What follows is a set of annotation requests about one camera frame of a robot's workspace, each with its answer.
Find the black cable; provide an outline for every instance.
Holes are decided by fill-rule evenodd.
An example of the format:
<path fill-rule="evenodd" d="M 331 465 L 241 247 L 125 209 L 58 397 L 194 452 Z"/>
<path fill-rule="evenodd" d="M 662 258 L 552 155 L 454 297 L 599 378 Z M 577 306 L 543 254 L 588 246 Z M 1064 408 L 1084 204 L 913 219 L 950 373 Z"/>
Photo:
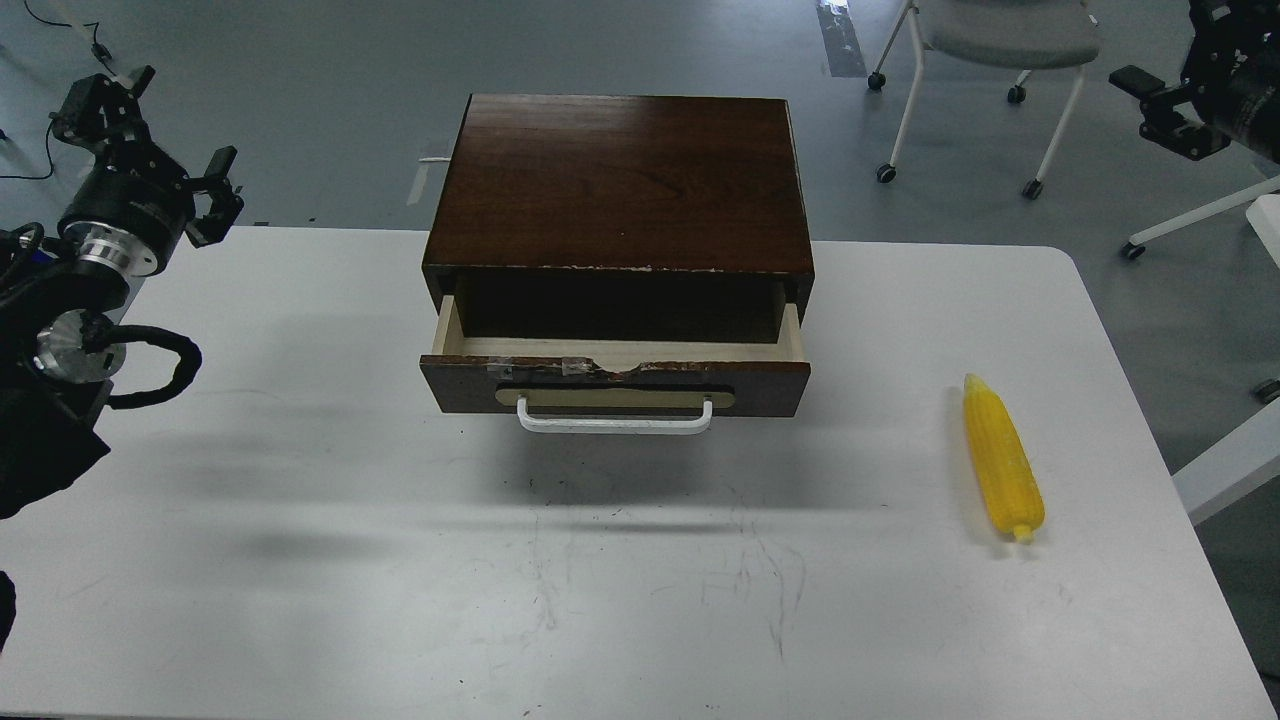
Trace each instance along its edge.
<path fill-rule="evenodd" d="M 196 379 L 204 363 L 200 347 L 189 337 L 148 325 L 102 325 L 101 329 L 91 329 L 84 334 L 84 351 L 99 352 L 109 345 L 128 342 L 145 342 L 168 350 L 178 355 L 178 365 L 173 369 L 173 379 L 161 388 L 109 397 L 106 404 L 113 410 L 133 410 L 178 397 Z"/>
<path fill-rule="evenodd" d="M 54 177 L 54 152 L 49 149 L 49 136 L 54 133 L 54 122 L 45 128 L 45 158 L 49 159 L 49 172 L 42 176 L 0 176 L 0 179 L 49 179 Z"/>
<path fill-rule="evenodd" d="M 35 10 L 31 9 L 31 4 L 28 3 L 28 0 L 22 0 L 22 6 L 27 9 L 27 14 L 35 18 L 36 22 L 44 23 L 50 27 L 72 27 L 70 23 L 58 23 L 54 20 L 46 20 L 45 18 L 41 18 L 40 15 L 36 14 Z M 111 58 L 111 53 L 108 51 L 105 45 L 97 41 L 97 26 L 100 24 L 102 24 L 102 20 L 84 23 L 84 27 L 93 28 L 93 40 L 92 45 L 90 46 L 90 51 L 92 53 L 93 59 L 97 60 L 104 68 L 106 68 L 106 72 L 114 76 L 115 70 L 111 68 L 111 65 L 106 64 L 106 60 Z"/>
<path fill-rule="evenodd" d="M 22 236 L 31 232 L 31 241 L 27 245 L 22 243 Z M 20 228 L 10 233 L 19 242 L 18 250 L 9 259 L 9 266 L 5 269 L 4 274 L 0 274 L 0 290 L 9 287 L 9 282 L 20 272 L 20 268 L 31 260 L 31 256 L 36 254 L 40 249 L 40 243 L 45 240 L 45 225 L 40 223 L 27 223 Z"/>

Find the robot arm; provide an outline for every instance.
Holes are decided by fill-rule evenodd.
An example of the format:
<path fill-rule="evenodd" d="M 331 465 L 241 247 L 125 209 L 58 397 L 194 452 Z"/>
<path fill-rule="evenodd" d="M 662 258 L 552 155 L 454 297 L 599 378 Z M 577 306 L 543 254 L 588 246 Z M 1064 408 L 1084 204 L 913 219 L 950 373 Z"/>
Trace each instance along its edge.
<path fill-rule="evenodd" d="M 192 178 L 151 141 L 137 101 L 154 74 L 143 68 L 131 87 L 102 74 L 72 86 L 50 132 L 91 151 L 93 169 L 56 234 L 40 223 L 0 232 L 0 518 L 70 487 L 109 452 L 93 433 L 104 406 L 164 402 L 200 368 L 188 338 L 105 316 L 124 305 L 129 278 L 164 270 L 184 232 L 197 247 L 220 242 L 243 208 L 227 178 L 234 147 Z M 201 217 L 197 193 L 211 201 Z M 113 396 L 131 342 L 170 350 L 179 363 L 165 387 Z"/>
<path fill-rule="evenodd" d="M 1222 150 L 1231 140 L 1280 161 L 1280 6 L 1275 0 L 1190 0 L 1196 40 L 1181 82 L 1166 87 L 1128 65 L 1111 85 L 1139 101 L 1139 135 L 1192 160 Z M 1190 102 L 1197 122 L 1175 108 Z"/>

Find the corn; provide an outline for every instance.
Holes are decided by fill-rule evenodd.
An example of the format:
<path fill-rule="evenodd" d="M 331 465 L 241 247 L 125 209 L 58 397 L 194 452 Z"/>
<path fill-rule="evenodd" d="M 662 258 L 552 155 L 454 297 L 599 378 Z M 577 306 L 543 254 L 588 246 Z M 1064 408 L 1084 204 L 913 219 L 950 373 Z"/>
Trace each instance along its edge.
<path fill-rule="evenodd" d="M 964 378 L 964 424 L 991 523 L 1030 542 L 1044 523 L 1044 502 L 1005 404 L 974 374 Z"/>

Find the white handle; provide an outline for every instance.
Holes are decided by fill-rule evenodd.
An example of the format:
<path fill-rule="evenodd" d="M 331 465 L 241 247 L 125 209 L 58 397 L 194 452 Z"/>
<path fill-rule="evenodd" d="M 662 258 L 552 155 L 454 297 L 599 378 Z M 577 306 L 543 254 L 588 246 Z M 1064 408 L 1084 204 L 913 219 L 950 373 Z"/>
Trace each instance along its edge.
<path fill-rule="evenodd" d="M 703 414 L 691 420 L 653 420 L 649 418 L 534 418 L 529 398 L 516 401 L 520 425 L 534 433 L 589 433 L 628 436 L 695 436 L 712 424 L 712 398 L 703 398 Z"/>

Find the floor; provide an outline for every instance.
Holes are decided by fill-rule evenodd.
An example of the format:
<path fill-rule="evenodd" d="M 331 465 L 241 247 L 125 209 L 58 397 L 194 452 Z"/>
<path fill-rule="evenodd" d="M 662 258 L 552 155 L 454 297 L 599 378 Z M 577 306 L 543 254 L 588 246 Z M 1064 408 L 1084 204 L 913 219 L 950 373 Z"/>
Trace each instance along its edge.
<path fill-rule="evenodd" d="M 61 19 L 49 0 L 32 9 Z M 118 69 L 152 64 L 142 100 L 152 135 L 191 169 L 239 149 L 244 224 L 429 228 L 443 181 L 417 159 L 447 155 L 467 95 L 732 95 L 790 101 L 817 240 L 1051 245 L 1076 263 L 1170 470 L 1261 406 L 1280 373 L 1280 269 L 1243 209 L 1157 241 L 1138 261 L 1128 234 L 1274 174 L 1247 149 L 1190 163 L 1138 137 L 1135 101 L 1106 82 L 1137 64 L 1171 78 L 1192 37 L 1187 5 L 1093 8 L 1103 51 L 1043 196 L 1019 196 L 1048 141 L 1069 73 L 1033 77 L 928 56 L 899 177 L 877 184 L 906 100 L 909 44 L 869 94 L 895 0 L 563 0 L 218 4 L 84 0 Z M 0 143 L 5 173 L 41 174 L 47 111 L 100 68 L 87 38 L 0 6 Z M 54 143 L 58 173 L 4 181 L 9 225 L 52 222 L 88 154 Z M 182 250 L 174 261 L 196 261 Z M 1280 671 L 1280 533 L 1271 482 L 1198 528 L 1228 602 L 1265 671 Z M 1280 691 L 1270 682 L 1280 706 Z"/>

